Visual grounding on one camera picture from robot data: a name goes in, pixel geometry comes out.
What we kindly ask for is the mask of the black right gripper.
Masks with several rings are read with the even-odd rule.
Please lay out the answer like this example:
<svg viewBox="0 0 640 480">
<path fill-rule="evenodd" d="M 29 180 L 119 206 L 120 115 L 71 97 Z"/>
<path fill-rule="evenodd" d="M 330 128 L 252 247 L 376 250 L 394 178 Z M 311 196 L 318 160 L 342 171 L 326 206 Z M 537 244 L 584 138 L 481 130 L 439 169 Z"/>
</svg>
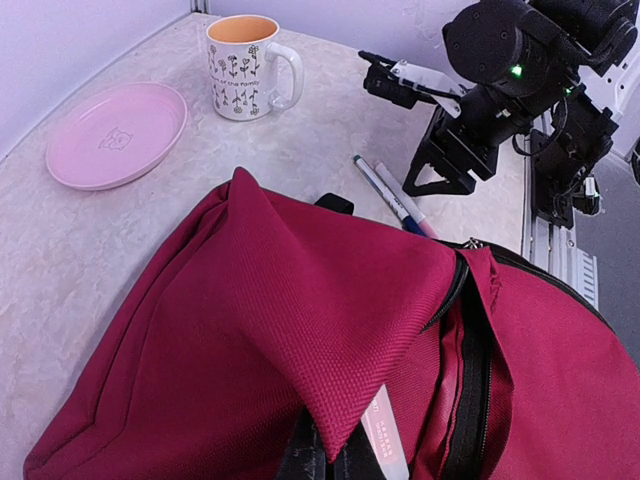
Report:
<svg viewBox="0 0 640 480">
<path fill-rule="evenodd" d="M 402 189 L 409 196 L 471 195 L 475 177 L 496 174 L 499 146 L 529 128 L 530 113 L 517 101 L 492 87 L 475 87 L 462 97 L 457 118 L 436 110 Z M 418 185 L 426 166 L 442 179 Z"/>
</svg>

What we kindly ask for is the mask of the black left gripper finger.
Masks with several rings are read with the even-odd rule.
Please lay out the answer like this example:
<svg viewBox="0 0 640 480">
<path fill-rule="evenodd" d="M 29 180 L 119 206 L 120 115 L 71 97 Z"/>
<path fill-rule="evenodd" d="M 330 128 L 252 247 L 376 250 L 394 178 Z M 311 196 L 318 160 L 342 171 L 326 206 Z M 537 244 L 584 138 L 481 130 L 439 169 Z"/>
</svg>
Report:
<svg viewBox="0 0 640 480">
<path fill-rule="evenodd" d="M 310 414 L 301 414 L 281 459 L 277 480 L 325 480 L 327 459 L 319 430 Z"/>
</svg>

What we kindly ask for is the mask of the white pen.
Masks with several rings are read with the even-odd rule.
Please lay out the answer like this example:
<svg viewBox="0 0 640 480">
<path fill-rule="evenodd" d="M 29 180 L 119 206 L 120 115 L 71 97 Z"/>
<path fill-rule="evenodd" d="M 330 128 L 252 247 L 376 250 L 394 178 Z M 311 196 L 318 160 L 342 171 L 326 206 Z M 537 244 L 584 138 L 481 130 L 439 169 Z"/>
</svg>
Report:
<svg viewBox="0 0 640 480">
<path fill-rule="evenodd" d="M 431 227 L 422 210 L 417 206 L 413 198 L 404 192 L 402 185 L 395 179 L 395 177 L 391 174 L 387 167 L 382 162 L 380 162 L 375 167 L 375 171 L 381 177 L 387 187 L 392 191 L 395 197 L 399 200 L 399 202 L 402 204 L 411 218 L 421 228 L 421 230 L 429 238 L 438 239 L 438 234 Z"/>
</svg>

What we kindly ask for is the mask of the blue capped marker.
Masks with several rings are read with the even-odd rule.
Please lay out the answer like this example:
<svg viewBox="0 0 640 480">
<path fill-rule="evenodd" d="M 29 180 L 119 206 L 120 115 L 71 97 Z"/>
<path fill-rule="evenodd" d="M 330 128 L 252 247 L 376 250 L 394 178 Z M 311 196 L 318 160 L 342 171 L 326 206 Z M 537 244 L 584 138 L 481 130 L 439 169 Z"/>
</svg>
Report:
<svg viewBox="0 0 640 480">
<path fill-rule="evenodd" d="M 403 228 L 410 232 L 423 237 L 426 237 L 426 233 L 418 225 L 418 223 L 409 214 L 406 208 L 401 204 L 396 195 L 386 185 L 386 183 L 379 177 L 379 175 L 372 169 L 372 167 L 366 162 L 366 160 L 360 155 L 353 157 L 354 165 L 382 198 L 385 204 L 391 209 L 393 214 L 401 222 Z"/>
</svg>

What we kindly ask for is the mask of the red student backpack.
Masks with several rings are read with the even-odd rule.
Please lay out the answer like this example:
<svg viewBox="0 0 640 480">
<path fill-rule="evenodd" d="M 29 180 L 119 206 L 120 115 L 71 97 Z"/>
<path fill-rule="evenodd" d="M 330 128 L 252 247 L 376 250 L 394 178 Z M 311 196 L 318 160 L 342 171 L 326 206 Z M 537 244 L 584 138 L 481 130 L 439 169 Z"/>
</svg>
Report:
<svg viewBox="0 0 640 480">
<path fill-rule="evenodd" d="M 411 479 L 635 479 L 639 371 L 573 288 L 261 188 L 212 190 L 158 249 L 28 479 L 276 479 L 310 414 L 326 479 L 383 477 L 385 385 Z"/>
</svg>

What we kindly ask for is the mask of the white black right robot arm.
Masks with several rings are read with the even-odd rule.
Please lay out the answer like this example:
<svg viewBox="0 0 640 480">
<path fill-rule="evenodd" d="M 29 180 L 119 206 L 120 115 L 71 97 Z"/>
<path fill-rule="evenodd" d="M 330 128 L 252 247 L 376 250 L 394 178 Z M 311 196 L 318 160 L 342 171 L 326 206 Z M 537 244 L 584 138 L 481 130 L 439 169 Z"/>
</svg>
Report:
<svg viewBox="0 0 640 480">
<path fill-rule="evenodd" d="M 479 1 L 443 27 L 448 60 L 472 83 L 458 114 L 437 109 L 404 180 L 412 197 L 469 195 L 492 178 L 498 150 L 527 136 L 532 212 L 572 228 L 597 213 L 587 185 L 611 149 L 611 109 L 588 97 L 579 71 L 604 75 L 637 37 L 635 1 Z"/>
</svg>

